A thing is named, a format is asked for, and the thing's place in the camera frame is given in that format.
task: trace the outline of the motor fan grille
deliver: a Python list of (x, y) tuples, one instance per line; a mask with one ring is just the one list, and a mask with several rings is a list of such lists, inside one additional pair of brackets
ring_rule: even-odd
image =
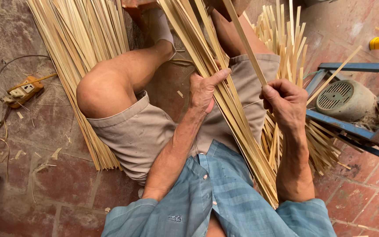
[(336, 82), (325, 88), (318, 96), (317, 105), (322, 110), (331, 110), (346, 104), (353, 95), (353, 86), (347, 81)]

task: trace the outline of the forearm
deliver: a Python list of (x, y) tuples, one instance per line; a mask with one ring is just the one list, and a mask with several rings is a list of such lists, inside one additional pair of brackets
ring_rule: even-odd
[(283, 138), (283, 155), (276, 177), (279, 203), (303, 202), (314, 198), (305, 129), (302, 127), (285, 133)]
[(205, 112), (195, 108), (188, 109), (173, 137), (150, 168), (142, 198), (160, 201), (171, 190), (181, 174), (205, 115)]

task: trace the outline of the shirt sleeve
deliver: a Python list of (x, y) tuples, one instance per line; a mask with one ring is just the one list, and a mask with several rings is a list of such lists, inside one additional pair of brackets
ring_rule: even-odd
[(102, 237), (140, 236), (157, 204), (158, 201), (148, 198), (131, 202), (126, 207), (115, 207), (106, 215)]
[(285, 201), (276, 212), (299, 236), (336, 237), (327, 208), (321, 199), (314, 198), (306, 202)]

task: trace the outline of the man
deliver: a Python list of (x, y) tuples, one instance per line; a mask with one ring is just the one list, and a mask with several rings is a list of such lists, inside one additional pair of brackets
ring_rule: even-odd
[[(189, 108), (176, 126), (141, 91), (175, 51), (162, 11), (152, 9), (146, 16), (155, 46), (99, 63), (77, 88), (78, 106), (97, 135), (125, 173), (145, 185), (140, 200), (107, 215), (102, 235), (335, 236), (324, 202), (314, 199), (304, 130), (307, 93), (286, 79), (273, 81), (280, 58), (241, 17), (269, 81), (261, 88), (233, 23), (213, 11), (219, 42), (231, 57), (230, 68), (210, 78), (191, 75)], [(272, 110), (285, 137), (276, 179), (277, 210), (254, 190), (232, 133), (214, 105), (214, 86), (231, 69), (257, 141), (265, 109)]]

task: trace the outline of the red tile floor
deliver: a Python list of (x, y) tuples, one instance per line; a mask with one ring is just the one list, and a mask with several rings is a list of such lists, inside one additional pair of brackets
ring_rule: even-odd
[[(247, 10), (252, 22), (263, 4), (275, 2), (253, 0)], [(379, 51), (368, 49), (368, 42), (379, 36), (374, 29), (379, 27), (379, 0), (321, 3), (303, 8), (301, 19), (307, 22), (305, 74), (316, 71), (321, 62), (342, 62), (359, 45), (363, 49), (352, 62), (379, 62)], [(132, 25), (127, 29), (131, 48), (142, 47), (140, 31), (128, 17), (127, 21)], [(178, 38), (175, 40), (176, 48), (183, 48)], [(47, 54), (28, 6), (23, 0), (0, 0), (0, 68), (4, 61), (26, 54)], [(185, 52), (177, 57), (188, 58)], [(166, 63), (147, 86), (151, 103), (174, 121), (179, 121), (186, 109), (188, 74), (193, 69)], [(47, 59), (21, 59), (0, 77), (0, 96), (26, 74), (41, 77), (53, 72)], [(342, 74), (379, 95), (379, 73)], [(0, 163), (0, 236), (99, 236), (105, 208), (137, 200), (139, 186), (119, 170), (96, 172), (59, 80), (43, 83), (45, 94), (14, 111), (24, 118), (12, 113), (7, 121), (11, 155), (8, 167), (6, 161)], [(177, 90), (184, 94), (183, 99)], [(57, 148), (62, 150), (53, 160), (50, 156)], [(325, 201), (338, 236), (379, 236), (379, 158), (343, 148), (346, 153), (340, 160), (352, 169), (337, 166), (331, 177), (316, 177), (316, 195)], [(18, 150), (23, 153), (12, 159)], [(56, 166), (37, 170), (46, 162)]]

